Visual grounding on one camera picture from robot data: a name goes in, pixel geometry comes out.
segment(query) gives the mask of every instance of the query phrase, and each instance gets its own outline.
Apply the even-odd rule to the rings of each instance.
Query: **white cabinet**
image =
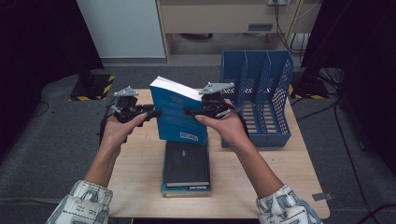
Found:
[[[78,0],[101,58],[165,58],[155,0]]]

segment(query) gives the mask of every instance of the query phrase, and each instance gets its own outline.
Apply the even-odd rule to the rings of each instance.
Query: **gray floor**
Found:
[[[174,53],[168,64],[107,63],[106,71],[116,75],[110,94],[128,85],[135,89],[146,88],[156,76],[169,77],[193,88],[202,88],[207,81],[219,80],[220,55],[217,53],[203,50],[198,55],[192,55],[176,49]],[[1,165],[0,223],[44,223],[56,206],[49,203],[61,200],[87,171],[98,147],[100,120],[109,100],[69,101],[68,94],[76,81],[77,76],[66,77],[43,90],[42,101],[45,103],[37,106],[33,118]],[[323,100],[304,99],[292,108],[296,118],[300,118],[327,107],[336,99],[335,95]],[[342,141],[333,109],[301,120],[299,126],[319,183],[324,192],[334,197],[328,201],[331,215],[324,223],[358,223],[368,215],[365,202],[372,210],[384,204],[396,203],[396,176],[374,152],[361,150],[359,138],[342,108],[337,107],[337,115],[349,152]],[[365,199],[360,192],[354,168]],[[377,213],[375,218],[377,223],[396,223],[396,208],[385,209]],[[168,220],[166,223],[181,221]],[[128,223],[130,220],[120,219],[118,222]],[[236,220],[234,223],[250,222]],[[135,223],[165,221],[142,219]],[[231,220],[211,220],[210,223],[231,223]],[[364,223],[376,222],[369,219]]]

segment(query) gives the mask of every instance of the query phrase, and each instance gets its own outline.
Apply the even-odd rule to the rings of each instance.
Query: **wooden table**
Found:
[[[137,90],[139,104],[152,104],[149,90]],[[321,193],[303,137],[289,102],[285,108],[291,137],[284,147],[259,148],[262,156],[300,198],[318,215],[330,215],[325,201],[315,202],[312,194]],[[209,158],[212,194],[197,198],[164,198],[160,192],[165,141],[160,140],[157,122],[152,119],[135,128],[123,145],[108,188],[114,197],[111,217],[173,218],[257,218],[256,194],[236,155],[221,148],[219,134],[209,132]]]

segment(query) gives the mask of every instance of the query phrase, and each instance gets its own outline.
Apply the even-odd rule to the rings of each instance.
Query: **printed sleeve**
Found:
[[[272,195],[256,201],[261,224],[323,224],[312,207],[297,197],[287,185]]]
[[[108,205],[112,198],[111,190],[79,180],[58,204],[47,223],[107,223]]]

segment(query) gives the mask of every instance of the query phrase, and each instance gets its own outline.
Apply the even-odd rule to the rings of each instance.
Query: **stacked book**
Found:
[[[207,129],[183,108],[202,109],[195,89],[157,77],[150,84],[160,139],[166,140],[163,157],[164,197],[191,197],[210,194]]]

